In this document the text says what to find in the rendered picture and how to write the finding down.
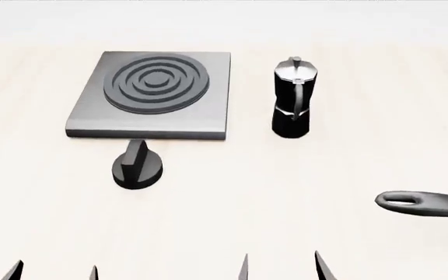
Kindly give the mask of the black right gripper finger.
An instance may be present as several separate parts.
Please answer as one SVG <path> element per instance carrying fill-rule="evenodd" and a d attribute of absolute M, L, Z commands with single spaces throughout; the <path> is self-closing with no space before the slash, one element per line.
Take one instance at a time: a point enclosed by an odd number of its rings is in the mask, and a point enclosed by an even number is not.
<path fill-rule="evenodd" d="M 330 268 L 325 263 L 324 259 L 321 257 L 319 251 L 314 252 L 317 277 L 319 280 L 337 280 L 336 277 L 331 272 Z"/>
<path fill-rule="evenodd" d="M 248 280 L 248 272 L 248 254 L 245 254 L 240 273 L 238 274 L 238 280 Z"/>

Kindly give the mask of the grey square stove plate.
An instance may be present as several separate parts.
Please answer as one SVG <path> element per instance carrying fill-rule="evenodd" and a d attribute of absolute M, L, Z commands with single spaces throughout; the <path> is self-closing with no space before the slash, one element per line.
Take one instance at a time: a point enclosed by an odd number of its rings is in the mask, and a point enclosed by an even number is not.
<path fill-rule="evenodd" d="M 230 67 L 229 52 L 106 51 L 66 135 L 223 140 Z"/>

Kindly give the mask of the black moka pot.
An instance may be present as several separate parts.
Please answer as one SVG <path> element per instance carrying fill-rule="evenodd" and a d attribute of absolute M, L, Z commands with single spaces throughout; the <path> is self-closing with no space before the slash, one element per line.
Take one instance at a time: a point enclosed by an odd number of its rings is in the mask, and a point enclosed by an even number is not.
<path fill-rule="evenodd" d="M 310 62 L 290 57 L 275 67 L 275 108 L 271 129 L 283 138 L 310 131 L 310 100 L 318 71 Z"/>

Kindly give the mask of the black stove knob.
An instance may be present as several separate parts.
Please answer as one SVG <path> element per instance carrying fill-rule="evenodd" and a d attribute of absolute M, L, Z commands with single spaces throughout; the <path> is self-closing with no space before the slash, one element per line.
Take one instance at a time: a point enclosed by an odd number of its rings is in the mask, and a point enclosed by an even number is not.
<path fill-rule="evenodd" d="M 150 150 L 144 139 L 132 139 L 126 151 L 112 165 L 115 183 L 128 190 L 140 190 L 155 184 L 163 174 L 163 162 Z"/>

